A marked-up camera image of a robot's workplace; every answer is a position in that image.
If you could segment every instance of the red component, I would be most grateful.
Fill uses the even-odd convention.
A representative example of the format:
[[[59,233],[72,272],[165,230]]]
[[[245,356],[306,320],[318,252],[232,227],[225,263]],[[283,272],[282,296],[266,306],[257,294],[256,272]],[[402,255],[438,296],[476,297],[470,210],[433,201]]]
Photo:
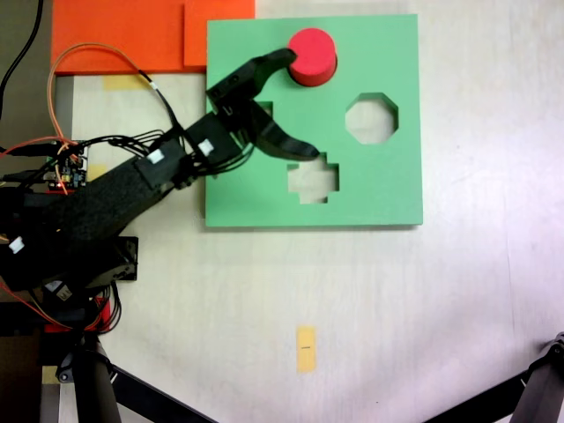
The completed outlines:
[[[104,299],[100,298],[100,297],[96,297],[94,299],[96,301],[96,304],[100,305]],[[111,316],[110,313],[110,306],[109,306],[109,301],[106,303],[106,305],[104,306],[104,308],[102,309],[102,311],[100,311],[100,321],[98,322],[98,324],[96,325],[97,328],[101,328],[103,327],[107,322],[109,322],[109,317]],[[60,333],[60,332],[68,332],[70,331],[70,329],[66,329],[66,328],[62,328],[61,326],[58,326],[56,324],[52,324],[52,323],[48,323],[45,326],[43,326],[45,333]]]
[[[322,85],[335,74],[335,42],[325,31],[318,28],[302,29],[292,37],[288,47],[298,55],[290,65],[290,74],[299,84]]]

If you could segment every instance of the orange wire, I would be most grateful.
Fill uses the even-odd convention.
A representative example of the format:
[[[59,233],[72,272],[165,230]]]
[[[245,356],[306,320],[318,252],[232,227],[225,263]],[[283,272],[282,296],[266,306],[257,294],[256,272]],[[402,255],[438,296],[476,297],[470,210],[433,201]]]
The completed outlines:
[[[16,295],[15,293],[13,293],[10,288],[8,288],[8,286],[6,286],[5,284],[0,283],[0,288],[2,288],[3,290],[5,290],[9,295],[11,295],[13,298],[15,298],[16,300],[18,300],[19,302],[23,303],[25,306],[29,307],[31,310],[33,310],[35,313],[37,313],[38,315],[40,315],[42,318],[44,318],[45,320],[47,320],[49,323],[52,323],[56,326],[59,326],[61,328],[64,329],[68,329],[68,330],[72,330],[72,328],[70,326],[66,326],[62,323],[59,323],[58,321],[52,319],[51,317],[49,317],[48,315],[46,315],[45,313],[42,313],[40,310],[38,310],[37,308],[35,308],[34,306],[32,306],[31,304],[29,304],[26,300],[24,300],[23,298],[21,298],[19,295]],[[101,315],[98,315],[96,317],[96,320],[89,324],[88,326],[85,327],[85,330],[94,330],[96,329],[96,326],[98,325],[98,323],[100,323],[101,320]]]
[[[61,154],[61,152],[63,152],[63,150],[67,150],[68,148],[69,147],[67,144],[63,144],[63,146],[59,149],[59,152],[56,155],[58,156],[59,154]],[[56,179],[59,181],[59,184],[61,185],[61,188],[63,188],[64,195],[68,196],[69,193],[67,191],[67,188],[64,186],[63,178],[61,178],[61,171],[59,170],[58,163],[55,165],[55,174],[56,174]]]
[[[63,130],[61,130],[61,126],[59,125],[59,122],[56,120],[55,107],[53,105],[53,84],[55,81],[56,68],[69,53],[84,48],[101,48],[117,53],[118,55],[123,57],[127,62],[129,62],[129,64],[133,68],[135,68],[137,71],[140,71],[140,68],[135,64],[135,62],[133,62],[133,60],[131,60],[130,57],[127,56],[125,53],[123,53],[119,48],[110,46],[109,44],[104,44],[103,42],[80,42],[79,44],[75,44],[74,46],[70,46],[69,48],[64,50],[64,52],[62,52],[53,62],[53,66],[51,66],[51,70],[49,71],[49,78],[47,80],[47,107],[49,111],[49,117],[51,118],[51,122],[53,123],[53,128],[55,128],[56,134],[61,138],[63,138]]]
[[[10,288],[8,288],[8,286],[0,283],[0,288],[4,289],[9,295],[11,295],[12,297],[14,297],[16,300],[18,300],[19,302],[21,302],[22,304],[26,305],[27,307],[29,307],[31,310],[33,310],[35,313],[37,313],[38,315],[40,315],[41,317],[43,317],[45,320],[47,320],[50,323],[56,324],[57,326],[61,326],[63,328],[69,328],[69,326],[65,326],[63,324],[60,324],[59,322],[51,319],[48,315],[43,314],[41,311],[39,311],[37,308],[35,308],[34,306],[32,306],[31,304],[29,304],[26,300],[24,300],[23,298],[21,298],[19,295],[16,295],[15,293],[13,293]]]

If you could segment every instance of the orange board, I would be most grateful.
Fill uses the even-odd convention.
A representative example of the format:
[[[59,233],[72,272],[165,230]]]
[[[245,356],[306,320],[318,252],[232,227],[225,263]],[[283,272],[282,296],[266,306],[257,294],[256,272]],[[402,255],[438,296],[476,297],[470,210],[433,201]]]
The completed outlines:
[[[255,0],[187,0],[184,8],[184,68],[205,72],[208,20],[253,19]]]
[[[90,41],[120,48],[146,72],[203,72],[207,20],[254,17],[255,0],[54,0],[51,63]],[[57,75],[132,72],[117,55],[85,49],[63,60]]]

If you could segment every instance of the table surface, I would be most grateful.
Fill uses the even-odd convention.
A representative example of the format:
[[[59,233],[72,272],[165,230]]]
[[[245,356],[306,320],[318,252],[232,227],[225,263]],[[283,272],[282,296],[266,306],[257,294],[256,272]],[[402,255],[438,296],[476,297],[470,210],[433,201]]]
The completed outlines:
[[[257,3],[259,18],[367,13],[419,15],[423,226],[208,230],[200,182],[126,229],[139,280],[121,284],[103,345],[220,422],[420,422],[564,329],[564,3]],[[204,77],[155,79],[184,125],[203,115]],[[168,126],[150,92],[101,77],[75,78],[72,114],[81,139]],[[92,151],[109,167],[127,157]],[[307,374],[301,325],[317,333]],[[72,394],[62,422],[76,421]]]

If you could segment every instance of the green shape sorter board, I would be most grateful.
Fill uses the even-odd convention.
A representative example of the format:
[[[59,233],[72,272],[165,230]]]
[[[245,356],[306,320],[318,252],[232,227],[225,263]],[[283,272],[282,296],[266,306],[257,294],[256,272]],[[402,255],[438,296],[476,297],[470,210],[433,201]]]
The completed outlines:
[[[338,164],[338,191],[327,203],[300,204],[288,191],[287,160],[256,149],[237,170],[209,177],[207,226],[379,226],[423,221],[419,128],[417,16],[354,16],[212,21],[208,27],[207,85],[255,56],[284,48],[304,28],[335,41],[338,68],[318,87],[275,73],[256,98],[272,102],[273,118]],[[358,98],[385,95],[397,108],[397,130],[382,144],[361,144],[345,127]]]

